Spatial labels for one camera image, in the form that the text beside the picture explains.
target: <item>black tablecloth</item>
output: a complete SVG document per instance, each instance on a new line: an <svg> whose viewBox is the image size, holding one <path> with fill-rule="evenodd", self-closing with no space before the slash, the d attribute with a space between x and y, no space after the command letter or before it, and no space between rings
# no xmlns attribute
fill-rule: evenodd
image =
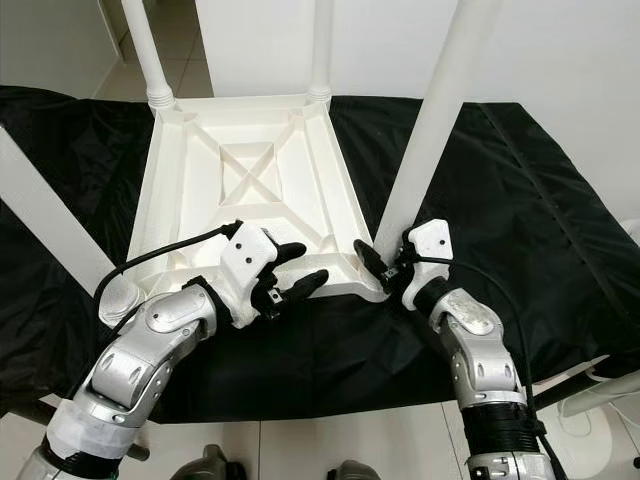
<svg viewBox="0 0 640 480"><path fill-rule="evenodd" d="M331 119L375 233L419 100L334 97ZM144 104L0 87L0 122L115 263L125 259L151 138ZM640 250L517 104L465 104L418 221L449 221L458 259L506 284L522 308L536 379L603 354L640 358ZM504 299L491 305L520 347ZM313 417L452 398L448 367L392 300L313 299L276 324L223 326L185 359L154 419ZM0 204L0 407L64 394L107 330L89 296Z"/></svg>

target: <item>white pole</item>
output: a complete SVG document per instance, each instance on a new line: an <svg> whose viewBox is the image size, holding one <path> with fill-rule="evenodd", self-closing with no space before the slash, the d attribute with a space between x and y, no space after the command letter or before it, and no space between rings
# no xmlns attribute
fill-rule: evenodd
<svg viewBox="0 0 640 480"><path fill-rule="evenodd" d="M2 126L0 198L80 286L93 296L100 280L113 270L113 263ZM107 325L115 325L142 299L142 291L120 275L109 284L103 295L102 320Z"/></svg>
<svg viewBox="0 0 640 480"><path fill-rule="evenodd" d="M331 39L333 37L333 0L316 0L313 19L313 54L309 100L326 103L331 100Z"/></svg>
<svg viewBox="0 0 640 480"><path fill-rule="evenodd" d="M640 392L640 371L594 385L558 403L562 417L572 417L604 403Z"/></svg>
<svg viewBox="0 0 640 480"><path fill-rule="evenodd" d="M374 241L391 261L416 219L472 73L506 0L459 0Z"/></svg>
<svg viewBox="0 0 640 480"><path fill-rule="evenodd" d="M122 0L122 8L147 82L149 106L154 110L173 107L176 101L162 70L143 0Z"/></svg>

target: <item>floor tile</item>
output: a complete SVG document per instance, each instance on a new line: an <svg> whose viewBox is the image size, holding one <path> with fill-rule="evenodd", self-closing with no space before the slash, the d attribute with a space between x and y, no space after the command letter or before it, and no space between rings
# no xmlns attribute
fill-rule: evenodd
<svg viewBox="0 0 640 480"><path fill-rule="evenodd" d="M184 425L147 422L138 443L148 446L151 456L146 462L125 458L120 478L171 478L180 467L200 458L205 445L218 444L229 461L241 462L249 479L257 480L259 435L258 422Z"/></svg>
<svg viewBox="0 0 640 480"><path fill-rule="evenodd" d="M383 480L460 480L440 404L262 422L261 480L323 480L345 459Z"/></svg>
<svg viewBox="0 0 640 480"><path fill-rule="evenodd" d="M0 479L13 480L40 445L46 427L12 413L0 420Z"/></svg>
<svg viewBox="0 0 640 480"><path fill-rule="evenodd" d="M453 443L458 468L460 469L462 478L469 480L469 469L466 465L470 455L469 445L467 444L467 437L464 435L464 422L462 421L462 415L458 408L458 402L451 400L442 403L442 411L444 412L445 421L447 422L451 443Z"/></svg>
<svg viewBox="0 0 640 480"><path fill-rule="evenodd" d="M178 90L186 64L186 60L164 60L162 62L167 83L174 94ZM120 65L118 71L105 85L99 98L101 100L146 102L146 84L140 65L134 62Z"/></svg>
<svg viewBox="0 0 640 480"><path fill-rule="evenodd" d="M619 410L622 421L640 455L640 395L627 395L612 403Z"/></svg>
<svg viewBox="0 0 640 480"><path fill-rule="evenodd" d="M202 33L198 33L196 41L193 44L193 50L191 50L191 57L189 60L206 60L207 56L204 53L204 44L202 43Z"/></svg>
<svg viewBox="0 0 640 480"><path fill-rule="evenodd" d="M183 465L202 456L207 444L218 444L230 461L240 461L250 480L258 478L258 422L158 425L148 422L137 440L147 446L146 462L126 457L120 478L168 479ZM13 414L0 420L0 480L17 477L33 450L40 445L45 427Z"/></svg>
<svg viewBox="0 0 640 480"><path fill-rule="evenodd" d="M638 480L640 474L633 466L633 459L638 455L622 420L609 406L602 407L613 434L613 454L605 470L590 480Z"/></svg>
<svg viewBox="0 0 640 480"><path fill-rule="evenodd" d="M178 88L178 98L213 97L206 60L190 60Z"/></svg>
<svg viewBox="0 0 640 480"><path fill-rule="evenodd" d="M191 2L158 2L149 19L151 33L162 60L187 60L199 34L195 4ZM125 62L138 61L131 34L120 42Z"/></svg>

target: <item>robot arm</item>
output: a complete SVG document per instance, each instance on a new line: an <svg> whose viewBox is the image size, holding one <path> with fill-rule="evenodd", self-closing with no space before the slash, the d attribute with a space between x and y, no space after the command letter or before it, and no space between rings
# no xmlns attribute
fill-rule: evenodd
<svg viewBox="0 0 640 480"><path fill-rule="evenodd" d="M237 229L221 255L219 275L198 277L174 293L143 303L124 333L101 354L72 400L63 400L19 480L117 478L118 466L151 414L174 368L219 323L245 326L275 318L308 297L326 270L276 287L273 269L305 253L302 244L278 245L250 224Z"/></svg>
<svg viewBox="0 0 640 480"><path fill-rule="evenodd" d="M401 295L405 308L426 317L419 333L436 336L446 352L471 452L471 478L556 480L549 457L538 447L542 427L527 406L502 340L500 318L463 289L452 287L445 278L447 265L420 260L453 258L447 223L432 220L405 232L402 239L391 267L363 242L357 240L354 248L385 291Z"/></svg>

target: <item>cable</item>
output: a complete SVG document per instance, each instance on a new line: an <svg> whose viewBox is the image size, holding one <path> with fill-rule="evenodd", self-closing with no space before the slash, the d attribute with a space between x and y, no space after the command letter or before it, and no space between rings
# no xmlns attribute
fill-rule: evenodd
<svg viewBox="0 0 640 480"><path fill-rule="evenodd" d="M105 277L102 280L100 280L100 283L98 284L96 291L93 294L93 301L95 303L96 315L98 316L98 318L100 317L100 300L102 300L102 295L104 294L105 289L107 288L111 280L116 278L118 275L124 273L130 268L135 267L136 265L140 265L141 263L151 260L152 258L158 257L164 253L168 253L173 250L177 250L179 248L184 248L190 245L194 245L196 243L203 242L219 234L223 234L228 238L230 238L238 230L240 225L242 225L242 222L240 220L236 220L234 223L222 225L221 227L218 227L209 232L203 233L202 235L191 237L186 240L182 240L180 242L175 242L170 245L157 248L156 250L152 250L151 252L145 253L143 255L140 255L139 257L133 258L127 262L124 262L121 265L118 265L116 268L111 270L107 275L105 275ZM120 321L118 325L116 325L116 327L113 329L113 331L116 332L116 334L124 326L124 325L120 325L120 323L122 323L122 321Z"/></svg>
<svg viewBox="0 0 640 480"><path fill-rule="evenodd" d="M532 420L538 422L538 416L536 415L536 407L535 407L534 397L533 397L533 375L531 373L531 363L529 359L529 346L525 339L524 327L522 326L522 319L520 318L520 310L518 309L516 301L513 299L513 297L511 297L509 292L507 292L507 290L502 286L502 284L498 280L496 280L493 276L491 276L484 270L476 267L475 265L461 262L459 260L448 260L446 258L436 258L436 257L422 257L419 255L415 257L415 260L420 262L427 262L427 263L439 263L442 265L451 265L454 267L461 267L461 268L470 270L472 272L475 272L481 277L483 277L485 280L487 280L489 283L491 283L496 288L496 290L498 290L498 292L500 292L500 294L504 297L504 299L507 301L507 303L509 304L509 307L513 312L513 316L516 321L515 322L516 327L518 330L518 337L520 339L520 346L522 348L522 357L523 357L522 363L524 368L524 387L525 387L525 392L527 394L527 406L531 413ZM540 443L546 450L547 455L549 455L549 460L551 461L551 466L556 476L556 480L566 480L567 475L564 472L564 469L562 468L562 465L560 464L560 460L558 459L556 453L554 452L553 448L549 444L549 441L547 440L545 433L540 432L538 434L538 438L540 439Z"/></svg>
<svg viewBox="0 0 640 480"><path fill-rule="evenodd" d="M139 257L133 258L127 262L124 262L123 264L118 265L116 268L111 270L107 275L105 275L105 277L102 280L100 280L100 283L96 287L96 291L93 294L93 301L95 304L96 316L100 318L100 300L102 300L102 295L104 294L105 289L107 288L109 283L118 275L121 275L122 273L129 270L130 268L133 268L136 265L140 265L141 263L151 260L152 258L158 257L164 253L168 253L173 250L177 250L179 248L184 248L190 245L194 245L196 243L203 242L205 240L215 237L216 235L223 234L227 238L231 238L235 234L235 232L238 230L238 228L240 228L240 225L242 225L242 222L240 220L236 220L234 223L222 225L218 228L210 230L201 235L191 237L186 240L182 240L180 242L175 242L169 245L165 245L164 247L157 248L155 250L152 250L151 252L145 253L143 255L140 255ZM138 308L140 308L140 305L142 304L138 304L135 307L133 307L131 310L129 310L122 317L122 319L117 323L117 325L113 327L113 329L109 333L109 336L106 338L106 340L102 342L102 345L98 346L98 357L118 337L118 333L120 333L120 330L122 330L122 328L127 324L127 322L136 314L136 312L138 311ZM80 376L80 380L71 387L66 398L71 398L75 394L75 392L78 390L78 388L82 384L82 381L89 374L89 372L91 371L91 368L93 368L93 364L95 363L95 361L96 359L93 359L91 362L87 362L87 364L83 368L83 372L82 372L82 375Z"/></svg>

